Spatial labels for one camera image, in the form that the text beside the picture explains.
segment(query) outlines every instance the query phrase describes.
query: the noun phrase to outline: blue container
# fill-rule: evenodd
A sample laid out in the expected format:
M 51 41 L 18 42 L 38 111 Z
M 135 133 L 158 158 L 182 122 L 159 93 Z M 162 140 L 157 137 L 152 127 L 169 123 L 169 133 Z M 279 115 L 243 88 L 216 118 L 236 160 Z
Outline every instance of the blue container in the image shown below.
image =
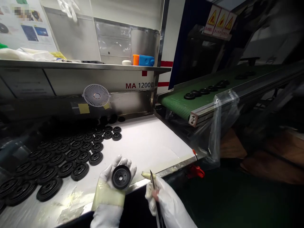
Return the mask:
M 139 55 L 138 65 L 152 67 L 154 66 L 154 57 L 147 55 Z

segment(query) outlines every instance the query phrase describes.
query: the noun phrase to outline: yellow warning triangle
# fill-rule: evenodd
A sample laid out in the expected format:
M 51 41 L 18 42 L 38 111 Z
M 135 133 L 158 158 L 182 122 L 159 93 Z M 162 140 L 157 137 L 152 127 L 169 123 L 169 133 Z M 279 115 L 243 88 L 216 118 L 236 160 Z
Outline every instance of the yellow warning triangle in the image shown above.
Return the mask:
M 209 25 L 215 25 L 215 16 L 216 16 L 216 10 L 213 12 L 212 16 L 210 17 L 208 24 Z
M 232 18 L 230 18 L 230 21 L 228 22 L 228 24 L 226 24 L 225 29 L 227 29 L 227 30 L 231 30 L 231 26 L 232 26 L 232 19 L 233 19 L 233 17 L 232 17 Z
M 220 19 L 216 27 L 222 28 L 224 26 L 224 20 L 225 20 L 225 14 L 223 14 L 222 18 Z

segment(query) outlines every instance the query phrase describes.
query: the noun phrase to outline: red stripe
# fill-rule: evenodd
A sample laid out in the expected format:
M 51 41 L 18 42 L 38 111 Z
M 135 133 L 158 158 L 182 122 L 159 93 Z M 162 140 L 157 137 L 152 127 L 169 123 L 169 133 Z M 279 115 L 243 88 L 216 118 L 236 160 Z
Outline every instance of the red stripe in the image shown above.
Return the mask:
M 161 67 L 173 67 L 172 61 L 161 61 Z
M 158 87 L 162 87 L 162 86 L 169 86 L 169 82 L 159 82 Z

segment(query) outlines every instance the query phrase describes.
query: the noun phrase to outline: orange object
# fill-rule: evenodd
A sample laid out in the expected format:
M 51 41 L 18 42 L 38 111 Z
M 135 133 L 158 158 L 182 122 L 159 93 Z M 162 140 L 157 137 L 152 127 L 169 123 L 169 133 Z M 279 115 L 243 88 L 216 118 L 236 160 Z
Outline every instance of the orange object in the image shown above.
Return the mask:
M 133 66 L 138 66 L 139 64 L 139 55 L 133 55 Z

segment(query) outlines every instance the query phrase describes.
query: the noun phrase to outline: poster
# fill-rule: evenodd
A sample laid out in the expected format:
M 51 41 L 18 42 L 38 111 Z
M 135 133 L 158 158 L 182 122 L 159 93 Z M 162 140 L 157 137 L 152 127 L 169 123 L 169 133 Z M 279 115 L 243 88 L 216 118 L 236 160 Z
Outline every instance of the poster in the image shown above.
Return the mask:
M 0 43 L 11 49 L 57 51 L 39 0 L 0 0 Z

